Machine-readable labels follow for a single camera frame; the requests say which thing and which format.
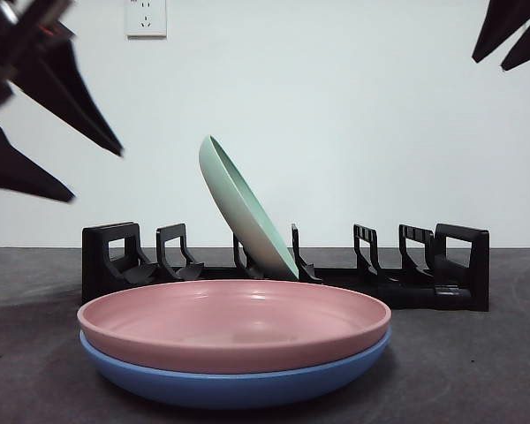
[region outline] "dish rack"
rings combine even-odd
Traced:
[[[392,308],[468,309],[488,311],[489,236],[486,230],[439,223],[435,232],[410,225],[399,225],[398,248],[401,267],[386,269],[379,263],[377,232],[353,225],[355,268],[318,268],[306,262],[299,247],[299,230],[292,225],[292,250],[299,269],[299,281],[326,284],[363,292]],[[197,261],[186,245],[183,223],[156,231],[157,262],[151,262],[140,245],[140,227],[125,222],[87,227],[82,231],[82,302],[104,294],[148,284],[196,279],[263,279],[267,274],[251,255],[232,238],[233,267],[209,267]],[[124,254],[110,258],[109,243],[123,239]],[[179,239],[181,266],[172,265],[165,243]],[[471,243],[468,265],[448,257],[446,239]],[[413,260],[406,248],[411,240],[424,246],[425,265]],[[366,257],[360,249],[369,246]]]

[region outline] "electrical outlet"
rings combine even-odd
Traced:
[[[167,36],[166,0],[126,0],[125,33],[128,38]]]

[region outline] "blue plate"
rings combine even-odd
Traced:
[[[255,374],[192,374],[141,367],[80,342],[98,370],[122,389],[170,405],[204,409],[248,409],[315,398],[345,386],[381,356],[390,328],[376,344],[353,356],[314,367]]]

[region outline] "table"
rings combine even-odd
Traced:
[[[399,264],[397,249],[381,250],[385,266]],[[192,251],[209,265],[229,263],[227,249]],[[303,253],[318,266],[354,261],[351,248]],[[78,341],[79,249],[0,248],[0,423],[530,424],[530,249],[492,249],[490,269],[490,312],[393,311],[382,357],[341,390],[212,412],[135,397],[95,371]]]

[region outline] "plate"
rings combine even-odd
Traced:
[[[214,137],[202,142],[199,163],[223,218],[261,270],[272,278],[298,280],[299,269],[283,238]]]
[[[101,352],[145,367],[242,374],[309,367],[373,345],[390,310],[320,284],[208,280],[157,284],[91,300],[77,313]]]
[[[191,374],[129,364],[80,342],[96,368],[117,386],[170,405],[204,409],[249,409],[316,398],[352,382],[381,356],[390,329],[373,346],[351,357],[315,367],[259,374]]]

